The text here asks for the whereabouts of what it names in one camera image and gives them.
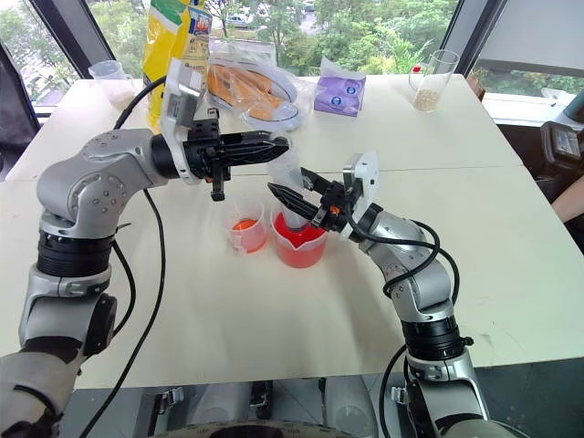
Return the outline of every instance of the measuring cup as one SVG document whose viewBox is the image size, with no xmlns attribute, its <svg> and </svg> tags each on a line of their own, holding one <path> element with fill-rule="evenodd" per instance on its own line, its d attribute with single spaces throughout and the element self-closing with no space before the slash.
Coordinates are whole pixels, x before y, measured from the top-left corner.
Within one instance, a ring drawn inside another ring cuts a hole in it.
<svg viewBox="0 0 584 438">
<path fill-rule="evenodd" d="M 446 85 L 458 65 L 458 55 L 450 50 L 436 50 L 427 64 L 418 64 L 410 71 L 410 86 L 416 92 L 412 105 L 424 112 L 436 109 Z"/>
<path fill-rule="evenodd" d="M 317 263 L 325 251 L 327 233 L 322 228 L 307 225 L 300 231 L 286 226 L 284 207 L 274 207 L 270 222 L 276 234 L 276 253 L 280 260 L 292 267 L 309 267 Z"/>
<path fill-rule="evenodd" d="M 137 89 L 131 76 L 124 73 L 119 61 L 98 62 L 89 67 L 89 74 L 98 81 L 109 102 L 119 110 L 125 109 L 136 95 Z"/>
<path fill-rule="evenodd" d="M 264 204 L 259 199 L 243 197 L 225 201 L 221 222 L 229 242 L 238 253 L 254 253 L 266 243 Z"/>
</svg>

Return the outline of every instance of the wire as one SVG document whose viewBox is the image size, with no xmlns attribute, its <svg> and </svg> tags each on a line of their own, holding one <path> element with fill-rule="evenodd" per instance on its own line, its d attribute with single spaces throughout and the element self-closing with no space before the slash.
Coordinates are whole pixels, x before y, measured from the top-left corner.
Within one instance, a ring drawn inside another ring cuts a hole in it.
<svg viewBox="0 0 584 438">
<path fill-rule="evenodd" d="M 148 324 L 146 325 L 146 328 L 142 332 L 140 339 L 138 340 L 138 343 L 136 344 L 136 347 L 134 347 L 134 351 L 131 353 L 130 358 L 128 359 L 128 363 L 126 364 L 126 367 L 124 368 L 124 370 L 121 372 L 121 375 L 118 378 L 116 385 L 113 387 L 113 389 L 111 390 L 111 392 L 108 395 L 108 398 L 103 402 L 103 404 L 101 405 L 99 410 L 95 413 L 93 418 L 91 418 L 88 425 L 85 426 L 85 429 L 83 430 L 83 432 L 81 433 L 79 438 L 86 438 L 89 435 L 89 432 L 91 432 L 91 429 L 93 428 L 93 426 L 95 426 L 96 422 L 98 422 L 101 415 L 106 411 L 106 409 L 108 409 L 108 406 L 110 406 L 114 397 L 116 396 L 116 394 L 120 390 L 121 385 L 126 380 L 126 377 L 128 376 L 128 373 L 130 372 L 130 368 L 133 365 L 134 361 L 136 360 L 138 353 L 140 352 L 142 344 L 144 343 L 144 341 L 148 337 L 148 334 L 150 333 L 150 330 L 151 330 L 152 326 L 154 325 L 154 320 L 156 319 L 156 317 L 158 315 L 158 310 L 160 309 L 160 306 L 161 306 L 162 292 L 164 291 L 164 278 L 166 277 L 166 248 L 164 246 L 164 227 L 162 225 L 162 219 L 161 219 L 160 213 L 158 212 L 158 208 L 156 208 L 156 204 L 154 203 L 154 201 L 150 197 L 148 190 L 144 189 L 143 192 L 144 192 L 144 196 L 146 196 L 146 199 L 148 200 L 148 203 L 150 204 L 152 211 L 154 212 L 154 216 L 156 217 L 156 224 L 158 225 L 158 236 L 159 236 L 159 240 L 161 243 L 161 277 L 160 277 L 160 283 L 158 285 L 158 296 L 156 297 L 156 303 L 154 304 L 154 309 L 152 310 L 152 314 L 150 316 Z"/>
<path fill-rule="evenodd" d="M 144 99 L 144 96 L 146 96 L 148 93 L 153 91 L 155 88 L 162 85 L 165 80 L 166 80 L 166 76 L 163 76 L 161 78 L 156 79 L 154 82 L 151 82 L 146 87 L 144 87 L 144 89 L 140 93 L 138 93 L 136 95 L 136 97 L 134 97 L 134 99 L 131 100 L 131 102 L 128 104 L 126 109 L 121 112 L 120 116 L 116 120 L 116 124 L 114 125 L 113 129 L 118 130 L 119 128 L 121 128 L 121 125 L 123 125 L 124 121 L 126 121 L 128 116 L 130 116 L 132 110 L 136 107 L 136 105 L 138 105 L 138 103 L 142 99 Z"/>
<path fill-rule="evenodd" d="M 385 390 L 387 388 L 387 380 L 390 377 L 391 370 L 395 366 L 395 362 L 398 361 L 402 353 L 405 351 L 406 347 L 403 344 L 399 349 L 395 352 L 393 357 L 388 363 L 385 372 L 383 373 L 383 378 L 381 379 L 381 387 L 380 387 L 380 402 L 379 402 L 379 411 L 380 411 L 380 424 L 381 424 L 381 431 L 383 432 L 383 436 L 385 438 L 391 438 L 390 431 L 387 429 L 387 423 L 385 421 Z"/>
<path fill-rule="evenodd" d="M 421 263 L 420 265 L 418 265 L 414 269 L 406 272 L 405 274 L 402 274 L 402 275 L 397 276 L 397 277 L 393 278 L 392 280 L 390 280 L 388 282 L 390 284 L 390 287 L 392 285 L 396 284 L 398 281 L 402 281 L 406 278 L 414 276 L 415 274 L 420 272 L 422 269 L 426 268 L 435 259 L 434 252 L 435 252 L 436 247 L 438 247 L 439 248 L 438 254 L 442 255 L 446 259 L 446 261 L 448 261 L 448 263 L 450 264 L 450 266 L 453 270 L 454 284 L 453 284 L 452 301 L 453 301 L 453 304 L 456 303 L 456 300 L 458 299 L 458 290 L 460 288 L 460 273 L 458 272 L 458 266 L 456 265 L 456 262 L 454 262 L 454 259 L 452 258 L 452 256 L 450 254 L 448 254 L 446 252 L 446 250 L 440 248 L 440 239 L 438 238 L 438 234 L 430 226 L 423 224 L 422 222 L 414 221 L 418 226 L 425 229 L 426 231 L 428 231 L 432 235 L 432 237 L 434 239 L 433 244 L 430 244 L 428 242 L 418 241 L 418 240 L 390 239 L 389 237 L 380 237 L 378 235 L 372 235 L 370 233 L 367 233 L 366 231 L 361 229 L 355 223 L 355 221 L 353 220 L 353 218 L 349 212 L 350 212 L 350 203 L 347 203 L 345 205 L 345 219 L 347 220 L 347 222 L 349 223 L 349 225 L 351 226 L 351 228 L 353 229 L 355 234 L 358 235 L 359 237 L 362 237 L 363 239 L 368 239 L 368 240 L 371 240 L 372 242 L 377 242 L 380 244 L 422 246 L 424 248 L 431 248 L 433 250 L 430 253 L 430 256 L 428 258 L 426 258 L 426 260 L 424 260 L 423 263 Z M 386 293 L 386 289 L 389 290 L 387 288 L 388 283 L 386 283 L 385 286 L 383 287 L 383 293 L 386 296 L 389 296 L 388 293 Z"/>
<path fill-rule="evenodd" d="M 124 268 L 124 272 L 128 278 L 128 283 L 130 283 L 130 303 L 128 304 L 124 318 L 121 319 L 120 324 L 118 324 L 118 326 L 113 330 L 113 336 L 115 337 L 126 325 L 128 319 L 130 319 L 131 312 L 134 310 L 134 305 L 136 304 L 136 282 L 134 281 L 134 275 L 131 273 L 130 265 L 128 265 L 126 257 L 121 252 L 118 242 L 114 240 L 111 244 L 111 247 L 116 253 L 116 256 L 118 256 L 121 266 Z"/>
<path fill-rule="evenodd" d="M 423 262 L 421 262 L 418 266 L 416 266 L 413 269 L 410 269 L 408 272 L 405 272 L 401 275 L 398 275 L 398 276 L 392 278 L 387 283 L 385 283 L 385 285 L 383 285 L 383 293 L 385 294 L 386 297 L 391 298 L 391 288 L 392 287 L 394 287 L 395 285 L 397 285 L 401 281 L 405 280 L 406 278 L 410 278 L 412 276 L 415 276 L 420 271 L 422 271 L 423 269 L 428 267 L 430 265 L 430 263 L 434 261 L 436 256 L 438 256 L 438 253 L 440 252 L 440 237 L 438 236 L 438 234 L 429 225 L 426 225 L 426 224 L 424 224 L 422 222 L 418 222 L 418 221 L 413 221 L 413 222 L 416 225 L 423 228 L 424 230 L 427 230 L 428 233 L 430 233 L 432 235 L 432 238 L 434 239 L 433 250 L 430 253 L 430 255 Z"/>
<path fill-rule="evenodd" d="M 408 358 L 403 358 L 403 378 L 406 383 L 412 383 L 410 379 L 410 369 L 408 367 Z"/>
</svg>

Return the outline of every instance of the person's arm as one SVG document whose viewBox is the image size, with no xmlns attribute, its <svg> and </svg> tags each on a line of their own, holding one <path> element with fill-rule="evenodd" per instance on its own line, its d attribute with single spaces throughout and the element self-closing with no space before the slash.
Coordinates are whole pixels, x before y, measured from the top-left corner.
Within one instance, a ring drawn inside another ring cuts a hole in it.
<svg viewBox="0 0 584 438">
<path fill-rule="evenodd" d="M 584 214 L 584 176 L 570 185 L 551 206 L 562 222 Z"/>
</svg>

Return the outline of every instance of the tissue box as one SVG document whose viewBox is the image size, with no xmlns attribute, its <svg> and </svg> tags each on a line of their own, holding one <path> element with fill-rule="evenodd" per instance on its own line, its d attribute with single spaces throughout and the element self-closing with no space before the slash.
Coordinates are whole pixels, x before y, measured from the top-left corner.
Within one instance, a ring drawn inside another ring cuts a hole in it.
<svg viewBox="0 0 584 438">
<path fill-rule="evenodd" d="M 365 79 L 363 73 L 347 71 L 322 58 L 314 109 L 357 117 L 363 105 Z"/>
</svg>

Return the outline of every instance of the table surface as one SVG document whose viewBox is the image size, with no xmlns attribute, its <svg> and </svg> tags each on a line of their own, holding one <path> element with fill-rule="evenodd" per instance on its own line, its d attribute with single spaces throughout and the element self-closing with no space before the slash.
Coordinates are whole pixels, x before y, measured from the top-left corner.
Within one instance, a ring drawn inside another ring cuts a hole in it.
<svg viewBox="0 0 584 438">
<path fill-rule="evenodd" d="M 267 181 L 237 176 L 226 195 L 254 193 L 273 205 Z M 151 193 L 166 224 L 165 297 L 125 386 L 379 372 L 403 343 L 381 274 L 355 244 L 330 235 L 323 259 L 308 269 L 283 265 L 272 242 L 241 256 L 226 243 L 215 220 L 220 204 L 207 190 L 173 181 Z M 475 340 L 476 366 L 584 356 L 584 261 L 525 168 L 382 172 L 376 202 L 431 224 L 456 259 L 462 276 L 456 318 Z M 18 348 L 27 268 L 37 255 L 35 183 L 0 184 L 0 211 L 0 354 L 6 354 Z M 155 299 L 159 247 L 142 195 L 120 222 L 132 223 L 118 240 L 138 300 L 128 326 L 83 366 L 80 388 L 114 383 Z M 111 263 L 109 293 L 121 315 L 128 286 L 115 256 Z"/>
<path fill-rule="evenodd" d="M 339 172 L 351 154 L 369 150 L 378 151 L 381 170 L 521 165 L 462 76 L 452 76 L 435 112 L 414 109 L 411 93 L 407 76 L 368 76 L 358 117 L 313 111 L 290 134 L 303 165 L 315 172 Z M 97 83 L 77 81 L 6 179 L 35 179 L 50 163 L 76 154 L 85 142 L 110 130 L 119 113 Z M 225 109 L 220 125 L 223 133 L 250 130 Z M 124 128 L 149 128 L 145 102 Z M 266 174 L 266 167 L 234 168 L 233 174 Z"/>
</svg>

